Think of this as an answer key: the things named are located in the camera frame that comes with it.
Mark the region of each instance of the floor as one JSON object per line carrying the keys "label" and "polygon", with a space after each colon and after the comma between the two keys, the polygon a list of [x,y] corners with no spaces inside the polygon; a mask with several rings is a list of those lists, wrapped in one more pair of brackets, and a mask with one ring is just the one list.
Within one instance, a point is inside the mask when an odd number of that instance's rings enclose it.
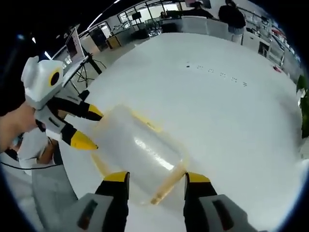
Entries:
{"label": "floor", "polygon": [[[104,66],[106,66],[106,68],[109,68],[121,56],[147,40],[149,40],[149,38],[143,40],[135,40],[127,44],[126,46],[119,47],[115,50],[110,50],[109,48],[106,48],[102,52],[94,54],[93,59],[100,67],[102,72],[104,72],[106,70]],[[85,70],[82,70],[82,75],[87,75],[87,78],[95,79],[98,76],[98,73],[94,70],[91,64],[87,63],[85,64]],[[85,81],[79,81],[79,75],[75,75],[72,78],[72,81],[76,85],[79,92],[86,89]],[[88,80],[88,85],[91,84],[92,81],[93,80]]]}

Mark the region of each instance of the white tabletop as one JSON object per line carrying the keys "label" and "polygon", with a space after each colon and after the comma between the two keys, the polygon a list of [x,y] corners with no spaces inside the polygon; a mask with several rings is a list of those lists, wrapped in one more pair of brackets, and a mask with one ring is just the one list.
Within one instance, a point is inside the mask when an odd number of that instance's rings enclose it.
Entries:
{"label": "white tabletop", "polygon": [[[162,34],[137,46],[88,88],[102,112],[125,104],[181,141],[189,170],[244,209],[258,230],[282,222],[304,180],[295,84],[246,47],[207,35]],[[68,116],[89,133],[93,122]],[[60,143],[78,198],[102,179],[90,152]],[[185,231],[182,212],[129,204],[126,231]]]}

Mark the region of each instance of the cable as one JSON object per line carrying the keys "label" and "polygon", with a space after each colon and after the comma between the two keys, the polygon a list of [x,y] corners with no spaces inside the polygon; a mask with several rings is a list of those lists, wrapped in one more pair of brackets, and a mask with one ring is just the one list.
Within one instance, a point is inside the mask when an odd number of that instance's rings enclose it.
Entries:
{"label": "cable", "polygon": [[20,170],[45,169],[45,168],[56,167],[56,166],[62,165],[62,164],[54,164],[54,165],[50,165],[50,166],[47,166],[47,167],[41,167],[41,168],[19,168],[19,167],[15,167],[15,166],[12,166],[12,165],[7,164],[7,163],[3,163],[3,162],[0,162],[0,163],[2,163],[2,164],[5,165],[5,166],[9,166],[9,167],[11,167],[11,168],[16,168],[16,169],[20,169]]}

